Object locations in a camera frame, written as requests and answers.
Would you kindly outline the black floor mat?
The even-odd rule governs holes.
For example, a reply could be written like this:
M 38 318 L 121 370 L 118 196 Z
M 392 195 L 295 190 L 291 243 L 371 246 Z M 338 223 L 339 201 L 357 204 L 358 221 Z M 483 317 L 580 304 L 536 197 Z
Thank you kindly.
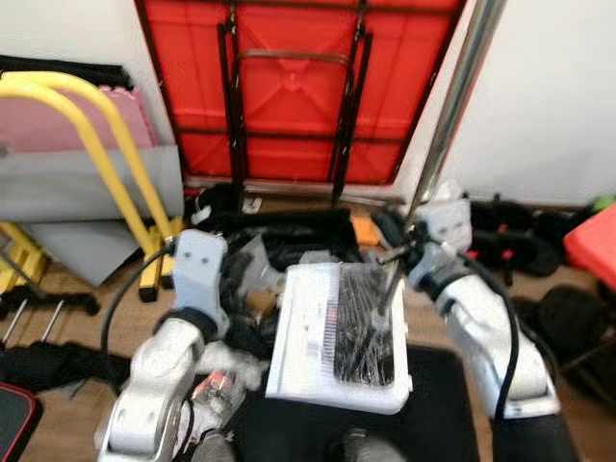
M 392 444 L 408 462 L 479 462 L 465 371 L 456 353 L 408 345 L 412 392 L 382 415 L 255 393 L 227 424 L 241 462 L 330 462 L 351 430 Z

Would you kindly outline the small orange box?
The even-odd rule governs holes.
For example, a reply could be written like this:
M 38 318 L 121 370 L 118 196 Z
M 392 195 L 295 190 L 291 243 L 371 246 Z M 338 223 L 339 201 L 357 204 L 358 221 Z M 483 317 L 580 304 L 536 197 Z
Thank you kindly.
M 379 230 L 377 224 L 374 223 L 370 216 L 351 215 L 350 221 L 358 245 L 361 247 L 382 246 L 381 230 Z

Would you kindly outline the white plastic bag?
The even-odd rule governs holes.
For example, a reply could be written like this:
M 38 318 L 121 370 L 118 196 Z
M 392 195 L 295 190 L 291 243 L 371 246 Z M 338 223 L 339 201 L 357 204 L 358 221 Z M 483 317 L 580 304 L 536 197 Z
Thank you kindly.
M 453 179 L 444 179 L 436 186 L 434 193 L 431 196 L 432 202 L 457 202 L 470 201 L 470 194 L 465 188 Z

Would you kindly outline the black trash bag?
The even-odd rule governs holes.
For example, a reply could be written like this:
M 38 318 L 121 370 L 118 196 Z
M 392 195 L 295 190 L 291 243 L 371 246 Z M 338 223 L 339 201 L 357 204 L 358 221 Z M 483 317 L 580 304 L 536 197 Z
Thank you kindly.
M 249 254 L 246 304 L 252 320 L 230 317 L 223 342 L 234 350 L 269 360 L 274 348 L 278 300 L 290 266 L 305 255 L 325 263 L 364 263 L 347 210 L 246 213 L 232 185 L 216 185 L 184 199 L 186 225 L 220 235 L 229 256 Z

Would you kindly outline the red black product package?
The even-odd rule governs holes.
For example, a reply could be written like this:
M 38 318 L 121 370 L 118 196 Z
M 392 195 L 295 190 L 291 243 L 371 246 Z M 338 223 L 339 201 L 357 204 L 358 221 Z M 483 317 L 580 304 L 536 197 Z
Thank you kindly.
M 211 406 L 216 412 L 232 408 L 243 397 L 243 389 L 229 372 L 212 372 L 193 391 L 193 400 L 199 405 Z

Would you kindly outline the black dumbbell red collars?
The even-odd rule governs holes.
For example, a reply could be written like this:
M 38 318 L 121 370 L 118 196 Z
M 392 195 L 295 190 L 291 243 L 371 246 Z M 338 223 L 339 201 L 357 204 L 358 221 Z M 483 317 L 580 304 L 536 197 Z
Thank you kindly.
M 512 273 L 536 277 L 555 273 L 560 252 L 535 234 L 535 217 L 527 207 L 504 199 L 470 202 L 472 243 L 468 255 L 512 282 Z

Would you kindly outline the folded red plastic table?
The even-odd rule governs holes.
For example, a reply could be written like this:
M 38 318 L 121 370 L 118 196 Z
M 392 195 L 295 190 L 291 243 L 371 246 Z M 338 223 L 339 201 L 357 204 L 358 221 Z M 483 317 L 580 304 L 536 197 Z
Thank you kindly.
M 388 186 L 465 0 L 135 0 L 202 179 Z

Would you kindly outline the black weight plate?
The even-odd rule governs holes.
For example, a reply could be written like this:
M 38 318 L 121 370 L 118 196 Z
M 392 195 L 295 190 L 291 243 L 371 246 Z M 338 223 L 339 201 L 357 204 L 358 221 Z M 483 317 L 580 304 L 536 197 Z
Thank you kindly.
M 610 305 L 573 285 L 558 285 L 538 300 L 538 330 L 560 364 L 598 347 L 613 326 Z

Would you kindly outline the red table on brown legs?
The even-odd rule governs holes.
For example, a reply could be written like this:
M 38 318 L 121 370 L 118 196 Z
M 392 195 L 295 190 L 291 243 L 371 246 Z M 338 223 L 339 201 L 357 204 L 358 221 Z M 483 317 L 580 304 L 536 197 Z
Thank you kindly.
M 616 291 L 616 207 L 603 208 L 563 239 L 566 259 L 574 268 L 597 277 Z

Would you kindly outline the grey right robot leg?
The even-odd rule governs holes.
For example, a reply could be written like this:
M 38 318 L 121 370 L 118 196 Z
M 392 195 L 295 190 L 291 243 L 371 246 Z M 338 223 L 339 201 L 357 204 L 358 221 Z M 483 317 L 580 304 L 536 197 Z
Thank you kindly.
M 330 444 L 327 462 L 408 462 L 408 458 L 382 437 L 352 428 Z

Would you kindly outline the grey foam mat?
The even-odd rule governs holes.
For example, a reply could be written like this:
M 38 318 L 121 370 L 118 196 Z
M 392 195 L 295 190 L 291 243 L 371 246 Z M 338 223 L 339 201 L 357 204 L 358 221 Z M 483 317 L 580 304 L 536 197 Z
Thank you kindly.
M 13 223 L 89 286 L 140 250 L 87 151 L 19 153 L 0 144 L 0 223 Z

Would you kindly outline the pink foam puzzle mat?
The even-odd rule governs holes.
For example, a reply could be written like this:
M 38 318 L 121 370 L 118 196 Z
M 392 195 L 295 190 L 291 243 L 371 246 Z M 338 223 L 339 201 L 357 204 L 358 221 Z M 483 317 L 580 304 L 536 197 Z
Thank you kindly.
M 159 144 L 138 90 L 101 87 L 100 91 L 119 111 L 137 148 L 153 148 Z M 85 148 L 70 120 L 30 98 L 0 98 L 0 142 L 19 153 Z

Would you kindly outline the yellow steel dip bar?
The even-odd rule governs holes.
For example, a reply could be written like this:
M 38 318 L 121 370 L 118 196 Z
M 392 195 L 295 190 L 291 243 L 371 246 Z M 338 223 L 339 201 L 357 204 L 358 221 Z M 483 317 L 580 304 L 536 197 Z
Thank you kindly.
M 84 98 L 89 104 L 96 106 L 104 116 L 112 137 L 117 142 L 119 153 L 122 154 L 122 159 L 127 164 L 132 179 L 135 180 L 142 202 L 148 207 L 150 218 L 154 221 L 153 228 L 145 227 L 140 208 L 127 186 L 120 180 L 115 164 L 106 153 L 95 127 L 80 107 L 62 94 L 64 90 Z M 74 124 L 88 157 L 96 167 L 102 185 L 105 186 L 120 216 L 126 221 L 129 233 L 144 251 L 146 258 L 151 259 L 150 266 L 138 272 L 140 278 L 138 294 L 142 296 L 144 302 L 154 302 L 160 289 L 160 281 L 173 268 L 173 259 L 170 256 L 157 258 L 154 252 L 162 249 L 163 243 L 179 228 L 172 224 L 172 214 L 164 207 L 142 161 L 140 151 L 135 146 L 135 140 L 129 133 L 129 127 L 120 117 L 110 98 L 98 87 L 78 76 L 50 73 L 50 71 L 18 71 L 1 75 L 0 98 L 30 98 L 61 112 Z M 17 280 L 22 280 L 38 294 L 39 286 L 32 278 L 32 274 L 27 271 L 27 266 L 32 265 L 38 271 L 42 269 L 40 265 L 45 261 L 44 251 L 11 221 L 0 220 L 0 237 L 9 238 L 12 242 L 9 247 L 0 244 L 0 294 L 13 289 Z
M 31 71 L 26 78 L 73 102 L 95 135 L 110 129 L 100 140 L 107 162 L 98 167 L 84 148 L 6 155 L 0 159 L 0 220 L 31 224 L 35 237 L 68 269 L 100 286 L 142 243 L 105 173 L 113 173 L 118 187 L 126 189 L 136 224 L 153 219 L 165 238 L 173 219 L 182 216 L 179 148 L 142 148 L 112 98 L 78 76 Z

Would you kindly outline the black foam puzzle mat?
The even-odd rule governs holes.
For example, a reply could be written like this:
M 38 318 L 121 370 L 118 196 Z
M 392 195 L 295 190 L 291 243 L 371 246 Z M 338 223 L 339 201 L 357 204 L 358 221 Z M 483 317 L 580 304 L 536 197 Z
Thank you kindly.
M 0 73 L 6 71 L 50 71 L 66 73 L 89 81 L 97 87 L 132 90 L 135 84 L 131 76 L 119 64 L 88 64 L 59 59 L 35 59 L 15 56 L 0 56 Z

